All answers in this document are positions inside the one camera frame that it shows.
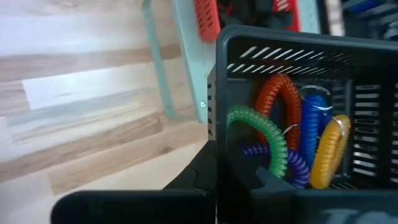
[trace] mint green metal frame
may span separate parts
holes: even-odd
[[[174,118],[175,112],[172,107],[163,61],[160,57],[159,45],[155,33],[154,18],[150,7],[151,1],[144,0],[142,11],[144,12],[145,25],[165,111],[169,118]],[[172,2],[174,21],[177,26],[178,36],[180,37],[182,57],[188,76],[192,102],[198,121],[207,122],[207,76],[215,64],[215,44],[206,44],[200,40],[193,0],[172,0]]]

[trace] metal split ring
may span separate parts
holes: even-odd
[[[286,129],[285,129],[285,131],[282,133],[283,135],[285,135],[288,131],[290,131],[292,128],[295,128],[295,127],[299,127],[300,125],[299,124],[293,124],[293,125],[290,125],[289,127],[287,127]]]
[[[320,91],[325,92],[328,96],[330,95],[329,90],[327,90],[326,88],[324,88],[324,87],[322,87],[322,86],[318,86],[318,85],[305,85],[305,86],[301,87],[301,89],[300,89],[300,97],[301,97],[301,99],[303,99],[303,100],[305,100],[305,101],[306,101],[306,99],[303,97],[303,90],[304,90],[304,89],[308,89],[308,88],[313,88],[313,89],[316,89],[316,90],[320,90]],[[316,109],[318,109],[318,110],[320,110],[320,111],[328,111],[328,110],[333,109],[333,105],[332,105],[332,106],[329,106],[329,107],[316,106],[316,105],[312,105],[312,104],[310,104],[310,105],[313,106],[313,107],[315,107]]]
[[[340,126],[340,133],[341,133],[341,137],[343,138],[344,135],[346,134],[346,131],[344,130],[344,124],[343,122],[341,122],[340,120],[337,120],[334,116],[331,117],[334,121],[336,121],[338,123],[338,125]]]

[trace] orange spiral keychain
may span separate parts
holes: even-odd
[[[272,104],[281,94],[287,105],[287,126],[301,123],[301,97],[293,81],[286,74],[273,75],[262,87],[256,103],[256,111],[266,117],[271,113]],[[263,134],[258,133],[260,142],[266,143]],[[295,127],[286,135],[287,147],[297,151],[300,143],[300,127]]]

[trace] red container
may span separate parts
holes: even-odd
[[[221,30],[217,0],[195,0],[195,9],[201,40],[204,42],[215,41]]]
[[[297,9],[296,0],[273,1],[272,11],[293,12],[293,24],[286,29],[300,32],[299,11]],[[221,31],[220,20],[218,18],[217,0],[195,0],[195,9],[201,40],[204,42],[214,42]]]

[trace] yellow spiral keychain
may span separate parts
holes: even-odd
[[[326,126],[310,173],[313,188],[325,189],[329,186],[344,156],[350,127],[349,118],[345,115],[335,116]]]

